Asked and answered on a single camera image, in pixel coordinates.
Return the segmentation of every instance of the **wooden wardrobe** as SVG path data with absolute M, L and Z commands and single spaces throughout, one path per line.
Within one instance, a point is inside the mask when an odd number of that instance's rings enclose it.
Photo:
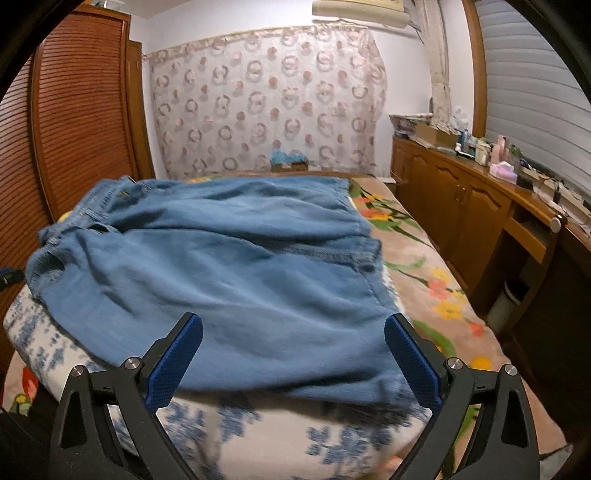
M 37 231 L 103 178 L 154 176 L 141 44 L 129 15 L 82 5 L 39 46 L 0 103 L 0 268 L 24 269 Z M 0 319 L 22 284 L 0 293 Z M 13 348 L 0 333 L 0 377 Z

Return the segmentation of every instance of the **window blind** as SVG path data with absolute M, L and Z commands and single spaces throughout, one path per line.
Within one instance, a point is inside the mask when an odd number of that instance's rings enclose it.
M 486 136 L 591 194 L 591 105 L 560 56 L 505 0 L 478 0 L 488 82 Z

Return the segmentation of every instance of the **blue denim jeans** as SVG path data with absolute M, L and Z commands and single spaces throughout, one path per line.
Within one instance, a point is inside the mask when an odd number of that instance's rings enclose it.
M 204 338 L 181 387 L 409 406 L 384 341 L 381 244 L 331 177 L 103 180 L 39 233 L 33 295 L 87 351 L 142 356 L 184 312 Z

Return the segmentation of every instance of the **trash can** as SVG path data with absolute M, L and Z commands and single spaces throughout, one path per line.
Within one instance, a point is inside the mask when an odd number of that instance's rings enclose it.
M 505 281 L 503 290 L 488 312 L 486 322 L 495 333 L 499 333 L 505 326 L 513 311 L 521 304 L 529 286 L 520 278 Z

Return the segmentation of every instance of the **floral bedspread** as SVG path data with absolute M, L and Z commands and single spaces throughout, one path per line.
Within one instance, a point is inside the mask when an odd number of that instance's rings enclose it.
M 352 181 L 350 193 L 360 214 L 373 224 L 373 236 L 382 241 L 384 279 L 392 284 L 397 304 L 419 333 L 446 356 L 458 356 L 473 368 L 499 369 L 508 363 L 494 334 L 476 317 L 427 235 L 386 185 L 359 178 Z M 17 349 L 5 382 L 7 410 L 26 414 L 37 379 L 60 398 L 74 365 L 102 369 L 57 327 L 27 287 L 11 306 L 4 326 Z M 535 395 L 529 390 L 528 394 L 540 452 L 563 447 L 562 432 Z M 468 412 L 444 473 L 457 465 L 476 413 L 475 408 Z M 120 441 L 133 451 L 116 407 L 111 415 Z M 266 393 L 175 396 L 167 408 L 158 411 L 185 460 L 210 480 L 245 476 L 345 480 L 369 473 L 376 479 L 389 478 L 429 413 L 408 417 L 388 411 L 380 415 L 341 407 L 327 410 L 322 402 Z
M 466 295 L 433 248 L 427 234 L 389 188 L 372 178 L 352 181 L 350 195 L 359 213 L 374 226 L 382 241 L 384 265 L 398 305 L 419 334 L 435 343 L 447 357 L 456 356 L 472 368 L 498 371 L 510 363 L 492 330 L 480 320 Z M 562 448 L 566 441 L 558 425 L 526 386 L 534 415 L 540 453 Z M 456 441 L 455 465 L 466 448 L 478 413 L 471 407 Z

